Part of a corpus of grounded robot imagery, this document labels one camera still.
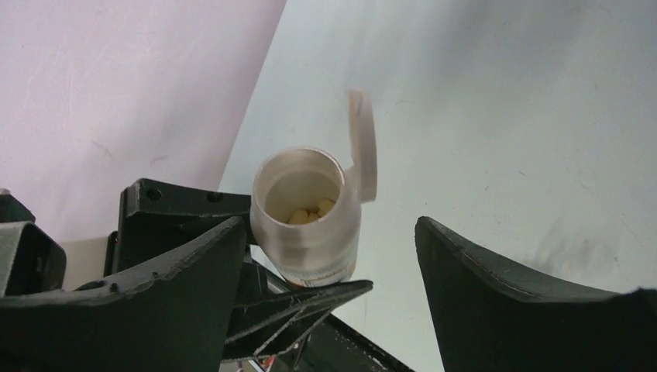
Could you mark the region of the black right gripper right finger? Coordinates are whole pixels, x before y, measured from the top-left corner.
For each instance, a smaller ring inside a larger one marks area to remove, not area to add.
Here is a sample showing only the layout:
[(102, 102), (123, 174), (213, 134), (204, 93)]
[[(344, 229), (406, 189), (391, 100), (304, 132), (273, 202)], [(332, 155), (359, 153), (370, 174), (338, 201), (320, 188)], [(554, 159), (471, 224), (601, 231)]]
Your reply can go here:
[(558, 279), (432, 218), (414, 241), (447, 371), (654, 371), (656, 292)]

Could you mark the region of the white pill bottle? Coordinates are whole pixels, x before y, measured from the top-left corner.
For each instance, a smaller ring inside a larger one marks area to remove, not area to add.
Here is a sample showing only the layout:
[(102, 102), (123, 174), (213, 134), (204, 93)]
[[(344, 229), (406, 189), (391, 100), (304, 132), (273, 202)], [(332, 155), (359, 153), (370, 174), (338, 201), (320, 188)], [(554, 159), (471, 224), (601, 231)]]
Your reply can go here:
[(328, 152), (291, 147), (267, 158), (253, 180), (256, 243), (288, 282), (321, 287), (356, 268), (362, 206), (377, 197), (377, 140), (370, 95), (348, 92), (352, 165)]

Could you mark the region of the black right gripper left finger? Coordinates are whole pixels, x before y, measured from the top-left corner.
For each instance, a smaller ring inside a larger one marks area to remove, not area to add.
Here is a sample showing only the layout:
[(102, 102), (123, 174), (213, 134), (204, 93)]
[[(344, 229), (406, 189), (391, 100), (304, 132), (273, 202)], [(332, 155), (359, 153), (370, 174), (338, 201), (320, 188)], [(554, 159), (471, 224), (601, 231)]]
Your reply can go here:
[(246, 246), (230, 218), (75, 291), (1, 300), (3, 371), (217, 371)]

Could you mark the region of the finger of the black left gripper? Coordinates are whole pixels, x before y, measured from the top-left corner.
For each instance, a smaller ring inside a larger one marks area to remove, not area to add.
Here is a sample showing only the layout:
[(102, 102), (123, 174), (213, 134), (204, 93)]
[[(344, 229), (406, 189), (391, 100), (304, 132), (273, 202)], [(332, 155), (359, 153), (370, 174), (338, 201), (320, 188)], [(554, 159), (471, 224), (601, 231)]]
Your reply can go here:
[(119, 222), (108, 238), (104, 275), (134, 267), (185, 244), (232, 217), (246, 226), (250, 196), (206, 191), (141, 178), (120, 194)]
[(269, 289), (270, 272), (245, 263), (230, 315), (222, 361), (275, 357), (293, 349), (331, 312), (373, 289), (358, 280), (320, 288)]

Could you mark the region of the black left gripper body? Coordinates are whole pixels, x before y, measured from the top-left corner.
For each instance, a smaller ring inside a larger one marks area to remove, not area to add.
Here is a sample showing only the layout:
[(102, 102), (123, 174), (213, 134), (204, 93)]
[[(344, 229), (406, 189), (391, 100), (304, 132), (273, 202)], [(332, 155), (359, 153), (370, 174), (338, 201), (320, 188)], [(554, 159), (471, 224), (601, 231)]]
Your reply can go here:
[(62, 288), (66, 253), (9, 190), (1, 190), (1, 296)]

